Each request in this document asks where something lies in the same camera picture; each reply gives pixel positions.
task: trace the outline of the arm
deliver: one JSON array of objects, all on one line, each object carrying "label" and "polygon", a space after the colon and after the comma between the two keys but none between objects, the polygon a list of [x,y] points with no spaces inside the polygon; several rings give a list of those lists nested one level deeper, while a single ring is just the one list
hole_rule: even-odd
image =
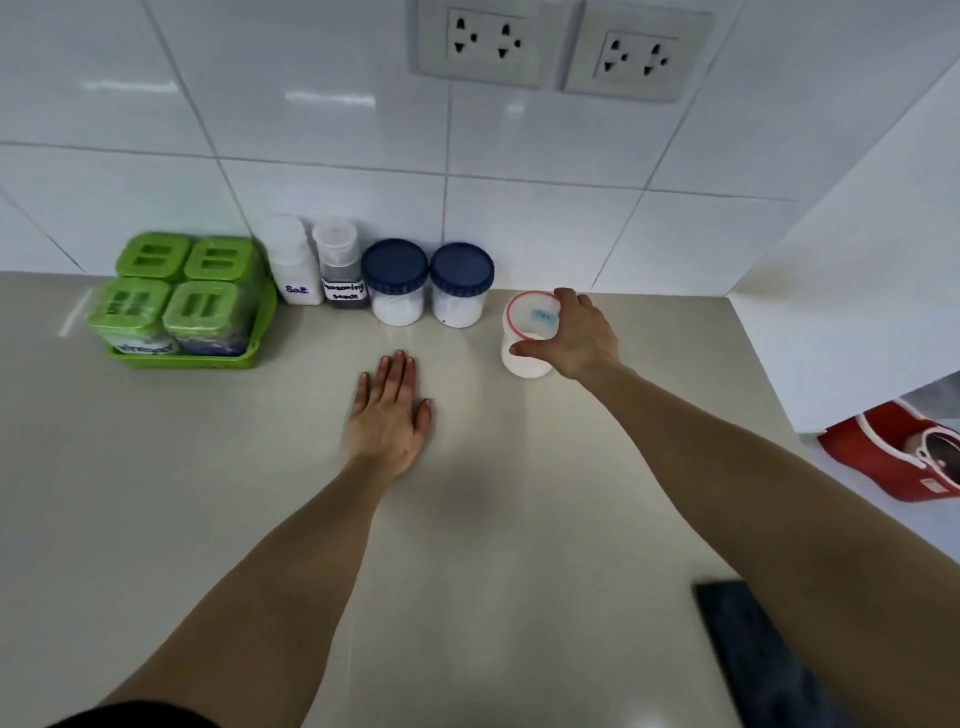
[{"label": "arm", "polygon": [[610,410],[681,515],[865,725],[955,725],[960,567],[802,458],[642,379],[587,296],[557,295],[558,335],[514,353]]},{"label": "arm", "polygon": [[429,430],[431,404],[414,408],[415,386],[416,364],[403,352],[381,359],[372,387],[360,376],[344,469],[227,574],[105,705],[157,700],[222,728],[299,728],[376,506]]}]

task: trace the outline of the salt bottle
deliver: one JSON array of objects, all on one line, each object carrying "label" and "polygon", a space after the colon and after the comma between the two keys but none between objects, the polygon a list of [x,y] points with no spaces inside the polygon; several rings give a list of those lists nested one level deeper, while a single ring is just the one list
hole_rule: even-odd
[{"label": "salt bottle", "polygon": [[349,220],[331,217],[313,226],[320,256],[324,294],[336,308],[366,308],[367,286],[360,268],[357,228]]},{"label": "salt bottle", "polygon": [[270,270],[283,300],[291,305],[323,303],[320,265],[310,250],[300,218],[270,215],[254,227],[256,236],[267,249]]}]

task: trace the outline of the jar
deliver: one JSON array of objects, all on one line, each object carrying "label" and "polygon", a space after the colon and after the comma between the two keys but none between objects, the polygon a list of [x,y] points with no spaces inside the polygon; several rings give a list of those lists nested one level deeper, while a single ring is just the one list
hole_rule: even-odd
[{"label": "jar", "polygon": [[381,323],[405,327],[423,315],[429,265],[420,246],[400,238],[380,240],[363,253],[360,267]]},{"label": "jar", "polygon": [[493,285],[493,261],[470,243],[447,243],[430,260],[430,280],[437,320],[453,328],[471,327],[483,315]]}]

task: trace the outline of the red container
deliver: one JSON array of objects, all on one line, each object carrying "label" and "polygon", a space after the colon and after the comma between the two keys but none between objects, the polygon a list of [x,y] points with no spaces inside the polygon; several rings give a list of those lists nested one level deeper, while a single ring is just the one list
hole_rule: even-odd
[{"label": "red container", "polygon": [[960,496],[960,483],[950,477],[957,477],[954,452],[960,455],[960,433],[905,401],[885,402],[828,428],[820,444],[834,460],[869,476],[898,500]]}]

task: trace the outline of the black mat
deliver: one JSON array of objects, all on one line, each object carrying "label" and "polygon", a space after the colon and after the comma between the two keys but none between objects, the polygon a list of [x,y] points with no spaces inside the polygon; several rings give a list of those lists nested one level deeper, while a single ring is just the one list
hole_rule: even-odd
[{"label": "black mat", "polygon": [[855,728],[786,646],[743,581],[693,593],[744,728]]}]

